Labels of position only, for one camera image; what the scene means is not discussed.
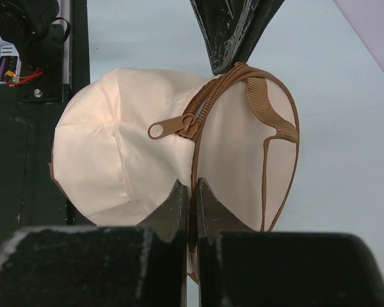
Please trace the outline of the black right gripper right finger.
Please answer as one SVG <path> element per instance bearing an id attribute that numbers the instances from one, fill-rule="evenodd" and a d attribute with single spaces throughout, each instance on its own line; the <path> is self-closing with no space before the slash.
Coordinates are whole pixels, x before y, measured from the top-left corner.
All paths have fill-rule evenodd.
<path id="1" fill-rule="evenodd" d="M 196 209 L 201 306 L 384 306 L 383 277 L 357 236 L 256 232 L 203 178 Z"/>

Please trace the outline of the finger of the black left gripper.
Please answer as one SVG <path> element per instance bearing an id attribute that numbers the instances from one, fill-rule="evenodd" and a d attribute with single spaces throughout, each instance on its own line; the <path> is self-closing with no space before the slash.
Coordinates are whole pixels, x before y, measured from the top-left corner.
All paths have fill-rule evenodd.
<path id="1" fill-rule="evenodd" d="M 213 74 L 233 65 L 255 11 L 254 1 L 191 1 L 207 49 Z"/>
<path id="2" fill-rule="evenodd" d="M 249 23 L 242 45 L 239 48 L 239 61 L 247 62 L 260 37 L 280 9 L 284 0 L 259 1 Z"/>

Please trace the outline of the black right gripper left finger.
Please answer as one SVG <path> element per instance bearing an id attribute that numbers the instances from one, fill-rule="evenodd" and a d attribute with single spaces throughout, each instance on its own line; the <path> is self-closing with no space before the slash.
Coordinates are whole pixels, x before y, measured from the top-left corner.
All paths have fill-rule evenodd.
<path id="1" fill-rule="evenodd" d="M 185 306 L 188 189 L 136 226 L 16 231 L 0 248 L 0 306 Z"/>

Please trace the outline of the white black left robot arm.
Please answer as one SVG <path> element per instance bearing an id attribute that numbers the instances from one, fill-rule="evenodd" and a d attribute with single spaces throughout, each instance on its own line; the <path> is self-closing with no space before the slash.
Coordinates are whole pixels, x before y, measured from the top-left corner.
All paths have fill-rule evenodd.
<path id="1" fill-rule="evenodd" d="M 214 75 L 248 61 L 282 1 L 192 1 Z M 50 44 L 49 30 L 60 19 L 57 1 L 0 1 L 0 36 L 14 44 L 22 61 L 32 67 L 50 64 L 70 30 Z"/>

